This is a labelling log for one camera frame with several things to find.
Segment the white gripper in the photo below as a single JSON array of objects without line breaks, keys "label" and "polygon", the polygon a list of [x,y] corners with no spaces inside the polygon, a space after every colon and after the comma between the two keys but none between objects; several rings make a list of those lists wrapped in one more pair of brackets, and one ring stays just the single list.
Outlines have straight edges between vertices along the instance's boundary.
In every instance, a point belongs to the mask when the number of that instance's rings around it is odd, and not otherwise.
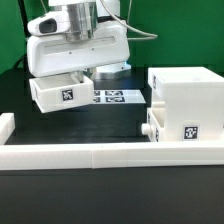
[{"label": "white gripper", "polygon": [[34,77],[72,72],[72,80],[83,83],[79,70],[125,62],[130,56],[126,29],[116,21],[99,23],[86,40],[69,41],[70,28],[67,12],[49,12],[28,23],[28,67]]}]

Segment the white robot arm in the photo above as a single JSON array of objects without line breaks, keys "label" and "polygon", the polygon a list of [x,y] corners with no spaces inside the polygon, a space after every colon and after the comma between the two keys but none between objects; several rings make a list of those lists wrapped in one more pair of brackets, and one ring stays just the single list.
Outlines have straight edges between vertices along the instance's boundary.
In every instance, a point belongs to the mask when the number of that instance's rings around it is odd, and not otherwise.
[{"label": "white robot arm", "polygon": [[127,61],[123,22],[98,13],[96,0],[49,0],[52,10],[28,23],[28,67],[36,78]]}]

